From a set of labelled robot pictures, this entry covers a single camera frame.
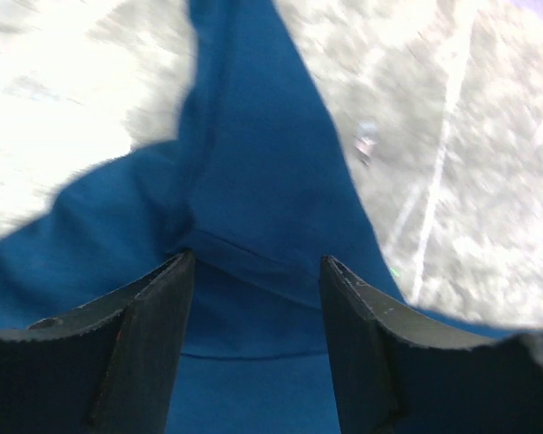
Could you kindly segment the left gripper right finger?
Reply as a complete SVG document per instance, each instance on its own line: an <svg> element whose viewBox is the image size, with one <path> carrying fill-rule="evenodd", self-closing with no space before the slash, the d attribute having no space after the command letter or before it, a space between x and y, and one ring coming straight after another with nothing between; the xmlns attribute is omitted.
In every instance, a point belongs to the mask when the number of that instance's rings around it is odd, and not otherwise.
<svg viewBox="0 0 543 434"><path fill-rule="evenodd" d="M320 296L342 432L543 433L543 333L447 325L332 257Z"/></svg>

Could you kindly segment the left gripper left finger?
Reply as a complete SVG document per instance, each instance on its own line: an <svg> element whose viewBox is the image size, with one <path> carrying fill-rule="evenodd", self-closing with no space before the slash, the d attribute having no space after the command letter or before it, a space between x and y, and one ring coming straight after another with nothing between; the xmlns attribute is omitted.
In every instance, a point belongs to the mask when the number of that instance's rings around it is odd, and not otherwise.
<svg viewBox="0 0 543 434"><path fill-rule="evenodd" d="M0 433L161 433L194 291L185 251L123 288L0 330Z"/></svg>

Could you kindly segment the blue t shirt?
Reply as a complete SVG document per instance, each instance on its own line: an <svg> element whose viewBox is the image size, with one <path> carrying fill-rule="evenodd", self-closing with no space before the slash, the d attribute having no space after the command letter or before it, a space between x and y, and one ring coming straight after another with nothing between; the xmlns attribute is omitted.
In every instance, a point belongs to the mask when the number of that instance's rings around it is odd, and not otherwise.
<svg viewBox="0 0 543 434"><path fill-rule="evenodd" d="M124 286L184 249L195 291L169 433L337 433L320 260L398 290L338 135L271 1L193 1L176 138L64 187L0 240L0 329Z"/></svg>

